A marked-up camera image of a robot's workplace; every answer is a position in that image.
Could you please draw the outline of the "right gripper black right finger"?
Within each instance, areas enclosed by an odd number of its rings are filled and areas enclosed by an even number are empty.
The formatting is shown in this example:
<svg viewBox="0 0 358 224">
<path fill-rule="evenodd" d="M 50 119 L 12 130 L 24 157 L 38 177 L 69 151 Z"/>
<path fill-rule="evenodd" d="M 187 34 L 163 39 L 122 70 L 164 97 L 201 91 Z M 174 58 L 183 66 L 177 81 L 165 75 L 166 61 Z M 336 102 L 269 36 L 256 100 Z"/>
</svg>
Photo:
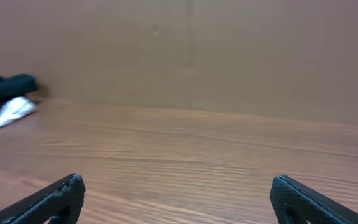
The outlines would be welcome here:
<svg viewBox="0 0 358 224">
<path fill-rule="evenodd" d="M 279 224 L 358 224 L 358 213 L 287 175 L 274 177 L 270 201 Z"/>
</svg>

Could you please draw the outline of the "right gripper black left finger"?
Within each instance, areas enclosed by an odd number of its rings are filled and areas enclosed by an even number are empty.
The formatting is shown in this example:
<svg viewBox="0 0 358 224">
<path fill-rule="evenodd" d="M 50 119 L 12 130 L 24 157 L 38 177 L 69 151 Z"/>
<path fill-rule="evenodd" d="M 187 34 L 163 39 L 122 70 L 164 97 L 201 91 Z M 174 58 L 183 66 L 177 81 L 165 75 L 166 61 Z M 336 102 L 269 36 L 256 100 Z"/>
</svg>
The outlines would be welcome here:
<svg viewBox="0 0 358 224">
<path fill-rule="evenodd" d="M 0 224 L 76 224 L 84 204 L 85 184 L 70 174 L 0 211 Z"/>
</svg>

